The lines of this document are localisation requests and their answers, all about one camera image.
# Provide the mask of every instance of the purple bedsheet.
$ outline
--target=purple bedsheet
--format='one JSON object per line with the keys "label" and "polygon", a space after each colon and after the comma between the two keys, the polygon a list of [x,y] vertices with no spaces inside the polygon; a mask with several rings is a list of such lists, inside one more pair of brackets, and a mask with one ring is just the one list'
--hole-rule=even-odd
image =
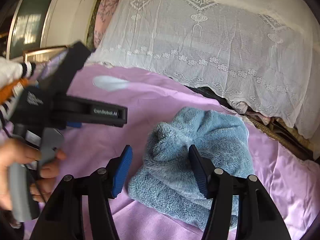
{"label": "purple bedsheet", "polygon": [[[127,88],[105,91],[92,81],[102,75],[130,82]],[[68,94],[127,106],[128,124],[123,128],[84,124],[81,129],[66,130],[63,149],[68,158],[61,163],[58,182],[66,174],[87,176],[106,166],[111,158],[121,154],[126,144],[133,148],[128,174],[132,177],[142,165],[148,133],[158,122],[171,121],[184,106],[229,113],[214,99],[204,98],[174,80],[138,68],[87,66],[76,75]],[[312,161],[297,159],[278,141],[254,126],[246,126],[255,173],[276,203],[292,240],[298,240],[320,211],[320,168]],[[125,188],[126,185],[115,200],[109,200],[120,239],[201,239],[202,231],[198,228],[130,199]],[[83,214],[86,239],[92,239],[86,198]],[[26,223],[26,235],[30,234],[33,225],[34,221]],[[232,231],[228,239],[234,238],[235,231]]]}

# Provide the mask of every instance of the pink floral fabric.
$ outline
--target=pink floral fabric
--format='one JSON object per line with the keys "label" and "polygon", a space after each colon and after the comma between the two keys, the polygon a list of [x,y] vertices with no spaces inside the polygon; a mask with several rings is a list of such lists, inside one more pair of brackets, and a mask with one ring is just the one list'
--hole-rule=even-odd
{"label": "pink floral fabric", "polygon": [[100,41],[116,11],[119,0],[101,0],[94,26],[93,44],[98,47]]}

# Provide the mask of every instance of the blue gripper pad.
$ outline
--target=blue gripper pad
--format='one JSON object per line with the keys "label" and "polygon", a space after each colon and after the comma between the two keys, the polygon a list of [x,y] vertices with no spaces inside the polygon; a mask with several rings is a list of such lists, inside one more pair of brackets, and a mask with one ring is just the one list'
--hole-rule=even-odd
{"label": "blue gripper pad", "polygon": [[112,195],[117,197],[117,195],[122,191],[122,187],[127,177],[129,167],[132,162],[132,148],[130,145],[126,145],[121,156],[120,156],[119,166],[113,176],[113,187],[112,187]]}
{"label": "blue gripper pad", "polygon": [[204,195],[204,197],[207,197],[208,196],[208,178],[210,177],[211,172],[207,170],[204,160],[200,156],[194,144],[192,144],[189,147],[188,155],[189,155],[189,160],[190,160],[191,168],[193,171],[193,175],[195,176],[199,191]]}
{"label": "blue gripper pad", "polygon": [[80,123],[80,122],[67,122],[67,126],[73,127],[73,128],[81,128],[82,123]]}

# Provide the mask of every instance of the human hand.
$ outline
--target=human hand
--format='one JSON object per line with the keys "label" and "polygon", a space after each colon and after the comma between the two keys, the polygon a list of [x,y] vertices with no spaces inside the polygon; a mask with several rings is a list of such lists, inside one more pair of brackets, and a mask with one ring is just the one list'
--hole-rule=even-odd
{"label": "human hand", "polygon": [[[7,175],[10,165],[15,162],[27,164],[38,161],[40,158],[40,151],[16,139],[8,139],[0,146],[0,208],[12,210]],[[59,160],[64,160],[65,158],[66,154],[59,150],[56,153],[56,158],[52,162],[42,166],[40,171],[42,179],[38,180],[37,183],[46,201],[52,193],[55,178],[59,174]],[[31,185],[30,192],[34,200],[38,202],[43,201],[35,185]]]}

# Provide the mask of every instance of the gray handle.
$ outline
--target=gray handle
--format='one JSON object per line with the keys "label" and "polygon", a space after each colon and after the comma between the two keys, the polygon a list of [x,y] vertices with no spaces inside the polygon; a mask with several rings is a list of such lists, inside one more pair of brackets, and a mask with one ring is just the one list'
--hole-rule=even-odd
{"label": "gray handle", "polygon": [[63,135],[56,129],[44,129],[40,145],[41,160],[38,161],[38,171],[41,170],[44,164],[54,159],[56,151],[62,146],[63,141]]}
{"label": "gray handle", "polygon": [[12,214],[18,222],[35,219],[40,214],[38,202],[30,193],[31,180],[25,167],[14,163],[9,168],[9,190],[12,202]]}
{"label": "gray handle", "polygon": [[[24,141],[21,136],[15,138]],[[53,128],[45,128],[41,140],[41,160],[38,161],[38,172],[41,167],[55,158],[55,152],[62,146],[63,136]],[[18,222],[36,219],[40,215],[39,204],[30,193],[31,178],[27,169],[19,163],[9,167],[9,190],[12,201],[12,214]]]}

